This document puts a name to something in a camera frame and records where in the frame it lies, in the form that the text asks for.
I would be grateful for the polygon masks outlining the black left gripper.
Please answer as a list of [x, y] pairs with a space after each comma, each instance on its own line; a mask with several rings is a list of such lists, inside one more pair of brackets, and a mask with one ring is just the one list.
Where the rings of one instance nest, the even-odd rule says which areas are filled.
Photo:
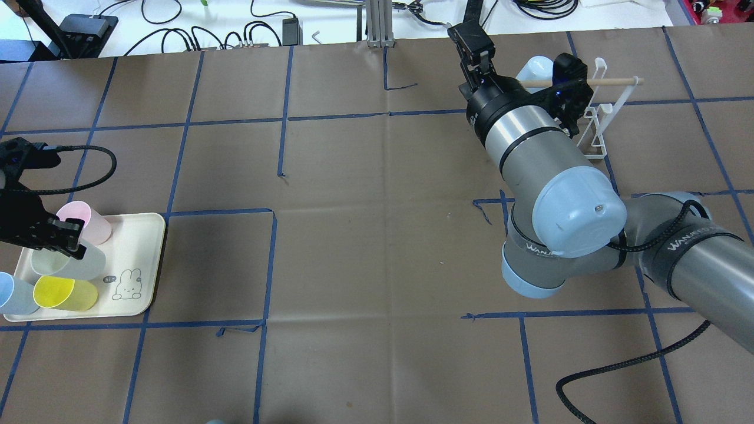
[[87, 248], [80, 240], [85, 226], [82, 219], [60, 220], [46, 211], [41, 196], [53, 196], [54, 191], [3, 191], [1, 198], [2, 242], [63, 253], [69, 258], [83, 260]]

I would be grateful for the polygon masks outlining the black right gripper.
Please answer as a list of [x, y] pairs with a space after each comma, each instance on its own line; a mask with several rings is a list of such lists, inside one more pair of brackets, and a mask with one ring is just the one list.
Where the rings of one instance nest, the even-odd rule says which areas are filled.
[[528, 92], [513, 77], [498, 75], [492, 59], [495, 43], [477, 21], [467, 21], [447, 29], [450, 40], [459, 54], [464, 83], [459, 91], [467, 102], [466, 118], [476, 128], [477, 121], [528, 97]]

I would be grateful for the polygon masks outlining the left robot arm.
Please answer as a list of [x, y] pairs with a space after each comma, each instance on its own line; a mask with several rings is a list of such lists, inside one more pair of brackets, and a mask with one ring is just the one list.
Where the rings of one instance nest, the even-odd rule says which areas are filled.
[[40, 196], [32, 195], [18, 180], [4, 177], [1, 198], [2, 242], [62, 253], [82, 260], [87, 248], [79, 239], [83, 220], [62, 220], [45, 209]]

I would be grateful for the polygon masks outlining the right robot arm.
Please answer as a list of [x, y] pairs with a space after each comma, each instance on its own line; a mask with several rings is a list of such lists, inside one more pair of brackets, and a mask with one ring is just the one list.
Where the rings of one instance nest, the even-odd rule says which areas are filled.
[[504, 281], [534, 299], [571, 277], [638, 266], [747, 350], [753, 343], [752, 246], [678, 191], [622, 200], [573, 141], [593, 90], [587, 65], [563, 53], [536, 93], [498, 75], [495, 45], [477, 21], [448, 30], [461, 59], [467, 119], [511, 188]]

